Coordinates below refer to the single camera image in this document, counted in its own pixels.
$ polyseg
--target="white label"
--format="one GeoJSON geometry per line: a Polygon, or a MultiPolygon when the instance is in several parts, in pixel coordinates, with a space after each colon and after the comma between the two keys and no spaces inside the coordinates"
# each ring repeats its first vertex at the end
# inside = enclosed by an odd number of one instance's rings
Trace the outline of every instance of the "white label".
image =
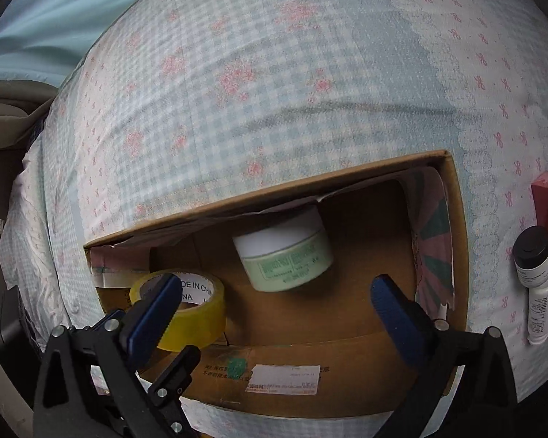
{"type": "MultiPolygon", "coordinates": [[[[180,278],[180,284],[183,287],[183,303],[200,305],[212,297],[213,282],[208,278],[196,273],[174,272],[174,274],[180,278]]],[[[144,298],[144,295],[154,288],[161,276],[151,278],[140,287],[140,298],[144,298]]]]}
{"type": "Polygon", "coordinates": [[[529,301],[528,332],[532,335],[546,333],[548,297],[533,298],[529,301]]]}
{"type": "Polygon", "coordinates": [[[261,365],[252,369],[246,392],[316,395],[320,365],[261,365]]]}
{"type": "Polygon", "coordinates": [[[526,288],[536,288],[546,281],[548,278],[548,257],[542,265],[537,266],[535,269],[523,269],[515,266],[518,271],[518,278],[523,286],[526,288]]]}

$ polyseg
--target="fabric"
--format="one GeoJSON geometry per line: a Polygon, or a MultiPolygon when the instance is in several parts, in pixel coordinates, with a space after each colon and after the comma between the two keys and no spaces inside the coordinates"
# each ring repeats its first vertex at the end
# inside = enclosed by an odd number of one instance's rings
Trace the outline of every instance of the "fabric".
{"type": "Polygon", "coordinates": [[[27,155],[4,276],[28,291],[44,343],[66,314],[79,327],[102,315],[88,241],[441,148],[465,206],[469,329],[501,328],[521,399],[548,378],[511,259],[535,223],[529,184],[548,169],[548,21],[531,0],[140,0],[61,89],[27,155]]]}
{"type": "Polygon", "coordinates": [[[0,80],[59,87],[135,0],[12,0],[0,17],[0,80]]]}
{"type": "MultiPolygon", "coordinates": [[[[103,378],[102,370],[98,366],[92,365],[91,376],[96,388],[100,389],[102,393],[109,393],[109,387],[103,378]]],[[[142,379],[138,373],[136,373],[136,376],[142,387],[147,391],[152,384],[142,379]]],[[[450,393],[441,399],[422,436],[427,436],[438,430],[452,397],[453,395],[450,393]]],[[[332,419],[281,418],[227,410],[186,397],[181,397],[180,401],[187,420],[193,428],[218,438],[256,438],[262,436],[361,438],[374,436],[390,416],[390,412],[388,412],[371,416],[332,419]]]]}

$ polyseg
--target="green sticker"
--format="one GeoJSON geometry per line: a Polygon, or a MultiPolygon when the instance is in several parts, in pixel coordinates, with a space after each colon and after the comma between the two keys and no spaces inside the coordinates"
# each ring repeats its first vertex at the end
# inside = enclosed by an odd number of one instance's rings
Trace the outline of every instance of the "green sticker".
{"type": "Polygon", "coordinates": [[[227,378],[239,380],[242,374],[246,371],[246,360],[232,358],[227,363],[227,378]]]}

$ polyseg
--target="blue fabric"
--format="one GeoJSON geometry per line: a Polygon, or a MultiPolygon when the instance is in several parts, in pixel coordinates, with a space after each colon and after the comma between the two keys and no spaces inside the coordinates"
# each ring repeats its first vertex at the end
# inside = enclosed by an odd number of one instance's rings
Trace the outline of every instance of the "blue fabric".
{"type": "Polygon", "coordinates": [[[60,86],[135,0],[12,0],[0,18],[0,80],[60,86]]]}

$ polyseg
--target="screw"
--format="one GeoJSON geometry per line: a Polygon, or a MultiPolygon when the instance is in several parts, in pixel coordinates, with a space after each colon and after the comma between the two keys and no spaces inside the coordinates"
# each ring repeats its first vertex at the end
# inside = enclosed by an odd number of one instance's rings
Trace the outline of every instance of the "screw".
{"type": "Polygon", "coordinates": [[[501,338],[501,331],[498,327],[492,326],[487,330],[487,332],[492,338],[501,338]]]}
{"type": "Polygon", "coordinates": [[[120,326],[120,322],[116,318],[108,319],[106,323],[103,325],[106,331],[110,333],[118,329],[118,326],[120,326]]]}
{"type": "Polygon", "coordinates": [[[62,324],[59,324],[59,326],[55,326],[53,330],[51,331],[51,335],[53,338],[58,338],[65,332],[65,326],[62,324]]]}
{"type": "Polygon", "coordinates": [[[449,329],[449,324],[444,319],[435,319],[434,327],[436,327],[439,331],[447,331],[449,329]]]}

